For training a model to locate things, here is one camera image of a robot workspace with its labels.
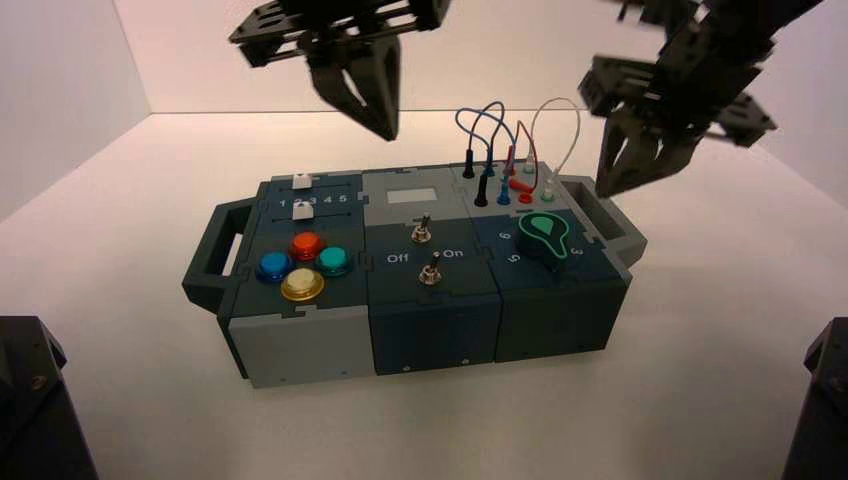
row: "colored push button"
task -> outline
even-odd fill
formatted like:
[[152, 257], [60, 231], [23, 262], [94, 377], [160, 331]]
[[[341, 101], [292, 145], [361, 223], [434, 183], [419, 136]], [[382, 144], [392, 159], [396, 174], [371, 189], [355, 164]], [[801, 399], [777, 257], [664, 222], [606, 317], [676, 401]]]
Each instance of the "colored push button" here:
[[549, 212], [531, 212], [518, 219], [516, 246], [519, 252], [557, 271], [568, 258], [567, 235], [568, 222], [562, 217]]
[[317, 297], [324, 290], [324, 277], [310, 268], [294, 270], [280, 286], [283, 297], [293, 302], [305, 302]]
[[327, 277], [339, 277], [350, 269], [350, 257], [341, 247], [327, 247], [318, 255], [315, 266]]
[[256, 276], [263, 282], [279, 283], [293, 268], [294, 262], [285, 253], [266, 253], [259, 260]]
[[313, 232], [304, 232], [295, 235], [289, 252], [299, 262], [314, 259], [324, 249], [324, 241]]

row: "red button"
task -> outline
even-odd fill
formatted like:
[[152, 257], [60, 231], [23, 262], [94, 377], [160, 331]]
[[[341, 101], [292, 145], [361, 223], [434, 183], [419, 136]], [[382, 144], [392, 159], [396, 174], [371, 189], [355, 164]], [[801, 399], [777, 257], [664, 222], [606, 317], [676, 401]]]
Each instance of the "red button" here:
[[326, 247], [324, 240], [321, 240], [317, 234], [303, 232], [295, 235], [289, 251], [295, 259], [305, 262], [317, 257], [324, 247]]

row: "white wall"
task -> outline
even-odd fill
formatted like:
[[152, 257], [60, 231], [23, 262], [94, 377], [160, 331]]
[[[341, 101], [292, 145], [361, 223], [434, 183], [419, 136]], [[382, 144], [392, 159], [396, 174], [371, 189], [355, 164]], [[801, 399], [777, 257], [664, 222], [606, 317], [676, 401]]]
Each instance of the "white wall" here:
[[[154, 112], [329, 109], [303, 59], [251, 69], [227, 42], [261, 3], [116, 0]], [[576, 96], [593, 54], [653, 58], [662, 46], [661, 32], [617, 26], [617, 13], [602, 0], [454, 0], [441, 29], [401, 36], [401, 108]]]
[[782, 30], [757, 99], [780, 129], [762, 144], [848, 207], [848, 3], [825, 0]]
[[0, 220], [149, 113], [110, 0], [0, 2]]

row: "white table surface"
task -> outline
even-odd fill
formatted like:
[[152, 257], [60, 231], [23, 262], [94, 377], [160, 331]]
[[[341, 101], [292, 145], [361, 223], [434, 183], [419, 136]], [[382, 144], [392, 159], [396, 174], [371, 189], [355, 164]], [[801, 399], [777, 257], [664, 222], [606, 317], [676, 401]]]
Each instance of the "white table surface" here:
[[[549, 163], [572, 115], [546, 114]], [[593, 174], [601, 132], [567, 173]], [[391, 144], [334, 113], [154, 115], [0, 224], [0, 310], [60, 339], [102, 478], [777, 478], [804, 352], [848, 313], [848, 212], [757, 147], [705, 142], [617, 197], [649, 243], [604, 351], [239, 377], [180, 287], [213, 207], [275, 174], [462, 161], [464, 138], [449, 113], [404, 114]]]

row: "red wire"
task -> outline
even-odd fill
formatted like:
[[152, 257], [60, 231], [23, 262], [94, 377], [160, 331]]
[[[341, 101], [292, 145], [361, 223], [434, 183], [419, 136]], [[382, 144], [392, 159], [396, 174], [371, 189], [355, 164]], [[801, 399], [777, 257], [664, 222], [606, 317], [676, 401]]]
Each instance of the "red wire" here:
[[536, 191], [536, 186], [539, 185], [539, 154], [536, 153], [536, 142], [533, 140], [533, 137], [530, 135], [530, 132], [527, 131], [527, 127], [524, 126], [524, 122], [521, 120], [518, 121], [518, 127], [516, 127], [516, 135], [519, 135], [518, 130], [524, 130], [524, 134], [527, 135], [527, 139], [530, 140], [530, 150], [533, 151], [533, 160], [536, 165], [536, 178], [533, 179], [533, 189], [530, 190], [530, 193]]

